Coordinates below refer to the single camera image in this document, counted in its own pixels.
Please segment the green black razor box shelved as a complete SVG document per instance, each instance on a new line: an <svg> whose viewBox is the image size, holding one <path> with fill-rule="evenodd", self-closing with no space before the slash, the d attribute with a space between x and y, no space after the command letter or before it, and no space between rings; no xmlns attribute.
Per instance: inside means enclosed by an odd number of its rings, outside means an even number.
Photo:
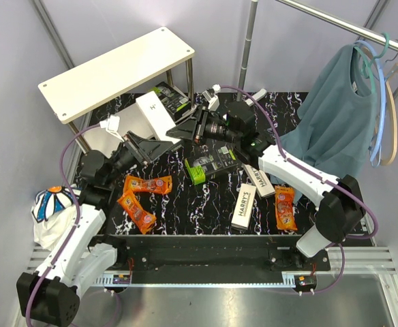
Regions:
<svg viewBox="0 0 398 327"><path fill-rule="evenodd" d="M154 91L173 121L178 121L191 109L189 98L166 82L160 82L150 89Z"/></svg>

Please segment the white H razor box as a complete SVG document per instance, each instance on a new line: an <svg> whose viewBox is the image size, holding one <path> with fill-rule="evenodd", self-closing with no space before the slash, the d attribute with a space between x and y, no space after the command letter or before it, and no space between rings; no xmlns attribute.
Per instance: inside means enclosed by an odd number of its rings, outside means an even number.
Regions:
<svg viewBox="0 0 398 327"><path fill-rule="evenodd" d="M175 123L154 91L138 97L136 104L157 140L170 141L173 144L180 142L179 139L166 135L169 129L175 127Z"/></svg>

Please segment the green black razor box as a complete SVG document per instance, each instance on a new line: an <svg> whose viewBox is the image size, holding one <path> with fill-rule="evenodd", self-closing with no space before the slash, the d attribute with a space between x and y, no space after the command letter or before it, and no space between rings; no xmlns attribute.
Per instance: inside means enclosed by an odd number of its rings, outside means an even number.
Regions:
<svg viewBox="0 0 398 327"><path fill-rule="evenodd" d="M221 146L185 159L185 169L193 185L200 185L236 170L239 162L232 149Z"/></svg>

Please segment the white Harry's box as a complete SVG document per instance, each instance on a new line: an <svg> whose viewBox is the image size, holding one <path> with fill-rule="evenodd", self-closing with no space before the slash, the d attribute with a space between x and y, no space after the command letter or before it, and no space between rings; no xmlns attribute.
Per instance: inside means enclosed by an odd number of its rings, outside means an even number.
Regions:
<svg viewBox="0 0 398 327"><path fill-rule="evenodd" d="M257 170L254 167L244 163L242 164L242 167L247 173L250 181L256 187L257 194L260 196L260 198L268 198L275 194L275 188L265 172Z"/></svg>
<svg viewBox="0 0 398 327"><path fill-rule="evenodd" d="M256 187L242 183L239 195L232 214L231 227L238 230L247 230L251 218L254 199L256 196Z"/></svg>

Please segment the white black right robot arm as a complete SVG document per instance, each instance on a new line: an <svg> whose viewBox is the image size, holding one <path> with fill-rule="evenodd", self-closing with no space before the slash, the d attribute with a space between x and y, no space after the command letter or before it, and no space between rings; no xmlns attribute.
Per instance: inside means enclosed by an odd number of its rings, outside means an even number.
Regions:
<svg viewBox="0 0 398 327"><path fill-rule="evenodd" d="M256 129L256 116L245 104L232 102L225 117L204 106L166 132L167 136L202 144L208 139L229 142L244 164L281 179L315 204L316 222L290 253L293 267L305 270L331 243L342 243L365 216L361 190L350 175L327 174L297 159Z"/></svg>

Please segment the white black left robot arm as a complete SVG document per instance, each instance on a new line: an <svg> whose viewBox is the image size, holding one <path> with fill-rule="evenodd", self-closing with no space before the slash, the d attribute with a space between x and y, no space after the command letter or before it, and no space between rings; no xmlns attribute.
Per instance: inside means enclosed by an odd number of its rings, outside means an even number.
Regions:
<svg viewBox="0 0 398 327"><path fill-rule="evenodd" d="M70 326L81 298L95 280L106 269L119 270L127 264L126 246L113 236L103 237L89 255L84 254L119 198L112 182L129 167L150 164L175 148L171 141L148 140L129 131L110 157L99 150L83 155L85 185L79 196L72 197L72 222L42 264L33 273L22 273L16 282L20 310L28 326L33 321Z"/></svg>

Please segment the white two-tier shelf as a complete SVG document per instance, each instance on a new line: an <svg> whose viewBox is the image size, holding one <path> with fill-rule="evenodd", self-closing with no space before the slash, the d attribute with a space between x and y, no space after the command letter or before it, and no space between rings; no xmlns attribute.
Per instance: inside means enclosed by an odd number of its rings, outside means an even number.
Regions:
<svg viewBox="0 0 398 327"><path fill-rule="evenodd" d="M86 63L68 70L38 86L63 124L72 123L149 80L182 63L192 73L194 49L167 27L160 27ZM136 101L117 114L119 133L132 131L144 138L155 136ZM119 138L98 127L84 136L88 146L105 155L117 148Z"/></svg>

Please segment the orange razor pack left upper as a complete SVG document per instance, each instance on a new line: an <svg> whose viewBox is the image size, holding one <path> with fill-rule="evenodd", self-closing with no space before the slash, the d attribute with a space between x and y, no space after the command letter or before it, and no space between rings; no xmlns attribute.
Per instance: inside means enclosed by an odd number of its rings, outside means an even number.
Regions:
<svg viewBox="0 0 398 327"><path fill-rule="evenodd" d="M168 194L172 191L172 177L163 176L152 179L143 179L132 175L127 175L123 186L123 192L131 190L134 193L147 192L157 194Z"/></svg>

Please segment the orange razor pack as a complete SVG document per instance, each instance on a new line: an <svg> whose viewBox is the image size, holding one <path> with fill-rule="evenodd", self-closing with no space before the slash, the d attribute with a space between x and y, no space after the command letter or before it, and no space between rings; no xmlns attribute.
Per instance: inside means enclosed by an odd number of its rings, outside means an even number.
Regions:
<svg viewBox="0 0 398 327"><path fill-rule="evenodd" d="M123 192L131 190L134 193L147 192L157 194L168 194L172 191L172 177L163 176L152 179L143 179L132 175L127 175L123 186Z"/></svg>
<svg viewBox="0 0 398 327"><path fill-rule="evenodd" d="M293 200L293 188L275 187L275 218L278 230L298 230L294 219Z"/></svg>
<svg viewBox="0 0 398 327"><path fill-rule="evenodd" d="M142 234L147 234L151 231L157 219L155 215L143 209L132 190L128 189L117 202Z"/></svg>

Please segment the orange razor pack left lower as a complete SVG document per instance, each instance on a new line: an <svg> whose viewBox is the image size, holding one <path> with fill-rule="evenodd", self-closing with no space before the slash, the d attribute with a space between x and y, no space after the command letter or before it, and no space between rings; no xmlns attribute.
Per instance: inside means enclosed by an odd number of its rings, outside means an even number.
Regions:
<svg viewBox="0 0 398 327"><path fill-rule="evenodd" d="M117 202L142 234L147 234L151 231L157 219L155 215L143 209L132 190L128 189Z"/></svg>

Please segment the orange razor pack right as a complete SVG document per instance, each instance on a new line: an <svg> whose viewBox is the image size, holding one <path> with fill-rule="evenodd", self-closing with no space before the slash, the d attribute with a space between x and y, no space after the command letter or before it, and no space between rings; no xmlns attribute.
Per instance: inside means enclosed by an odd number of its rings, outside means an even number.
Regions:
<svg viewBox="0 0 398 327"><path fill-rule="evenodd" d="M294 219L293 200L293 188L275 187L275 218L278 230L298 230Z"/></svg>

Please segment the teal hanger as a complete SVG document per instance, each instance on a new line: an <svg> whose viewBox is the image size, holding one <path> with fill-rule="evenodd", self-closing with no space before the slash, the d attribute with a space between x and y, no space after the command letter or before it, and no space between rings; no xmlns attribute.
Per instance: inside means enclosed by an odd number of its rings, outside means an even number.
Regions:
<svg viewBox="0 0 398 327"><path fill-rule="evenodd" d="M378 54L369 43L363 40L357 40L354 42L354 47L360 53L363 58L363 64L361 68L361 75L365 78L368 78L371 84L372 89L375 89L375 75L373 74L372 65L376 66L376 70L378 71L378 83L380 87L380 97L385 96L385 85L384 82L381 81L381 78L384 77L383 73L380 73L382 70L382 65L379 63L379 60L386 54L388 50L388 43L390 40L388 33L382 33L385 38L385 45L380 54Z"/></svg>

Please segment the wooden hanger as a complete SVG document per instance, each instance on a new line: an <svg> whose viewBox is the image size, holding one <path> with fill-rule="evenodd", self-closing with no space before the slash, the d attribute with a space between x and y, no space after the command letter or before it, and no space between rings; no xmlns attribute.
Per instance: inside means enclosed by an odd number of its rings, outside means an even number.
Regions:
<svg viewBox="0 0 398 327"><path fill-rule="evenodd" d="M395 63L387 73L384 73L385 64L380 62L380 59L388 50L388 45L389 43L385 44L380 54L368 42L363 40L355 41L354 47L361 56L363 63L360 70L361 75L369 79L372 87L375 86L374 80L378 80L380 86L380 113L376 117L376 126L369 147L369 160L374 168L391 165L395 160L398 147L397 113L389 81L395 74L398 74L398 63ZM391 153L389 156L383 157L382 139L386 117L390 119Z"/></svg>

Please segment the clothes rack stand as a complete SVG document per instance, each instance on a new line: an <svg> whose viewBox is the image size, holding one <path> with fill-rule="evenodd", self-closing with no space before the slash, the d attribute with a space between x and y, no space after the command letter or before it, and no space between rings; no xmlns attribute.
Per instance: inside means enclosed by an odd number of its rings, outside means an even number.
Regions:
<svg viewBox="0 0 398 327"><path fill-rule="evenodd" d="M377 1L300 1L363 26ZM345 44L356 36L278 1L259 1L244 89L309 91ZM388 1L372 31L398 40L398 1Z"/></svg>

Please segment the aluminium frame rail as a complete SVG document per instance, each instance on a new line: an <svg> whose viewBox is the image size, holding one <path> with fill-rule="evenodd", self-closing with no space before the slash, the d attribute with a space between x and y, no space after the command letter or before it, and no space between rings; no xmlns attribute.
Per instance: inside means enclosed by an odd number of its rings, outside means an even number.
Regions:
<svg viewBox="0 0 398 327"><path fill-rule="evenodd" d="M89 287L276 287L316 288L322 275L392 275L395 267L387 249L331 247L314 258L303 259L287 247L130 247L128 261L101 269L109 252L90 249L99 266L78 270L71 284Z"/></svg>

